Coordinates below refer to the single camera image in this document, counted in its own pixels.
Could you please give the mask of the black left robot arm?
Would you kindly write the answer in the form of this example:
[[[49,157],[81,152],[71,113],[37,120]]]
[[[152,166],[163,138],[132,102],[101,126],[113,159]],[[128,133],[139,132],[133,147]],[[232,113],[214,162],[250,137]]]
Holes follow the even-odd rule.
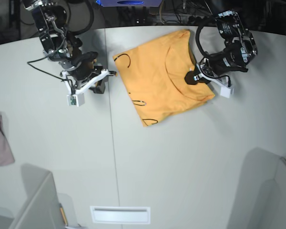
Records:
[[[208,53],[200,42],[205,25],[215,22],[225,48],[217,53]],[[251,31],[242,24],[235,10],[212,14],[198,26],[195,42],[203,58],[196,69],[189,71],[184,80],[188,85],[214,82],[222,87],[231,88],[230,72],[248,72],[247,65],[258,55],[257,45]]]

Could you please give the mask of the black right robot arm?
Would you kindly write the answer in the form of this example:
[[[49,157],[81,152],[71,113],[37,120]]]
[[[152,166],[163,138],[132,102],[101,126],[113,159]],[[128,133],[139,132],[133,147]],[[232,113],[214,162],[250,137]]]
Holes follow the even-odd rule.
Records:
[[[38,36],[43,46],[44,59],[57,62],[63,71],[59,79],[70,88],[71,94],[87,89],[96,94],[105,90],[103,79],[108,71],[96,66],[97,52],[83,53],[78,35],[87,32],[94,21],[94,12],[89,1],[84,2],[90,14],[88,25],[78,31],[69,29],[65,8],[53,0],[25,0],[27,11],[32,14]]]

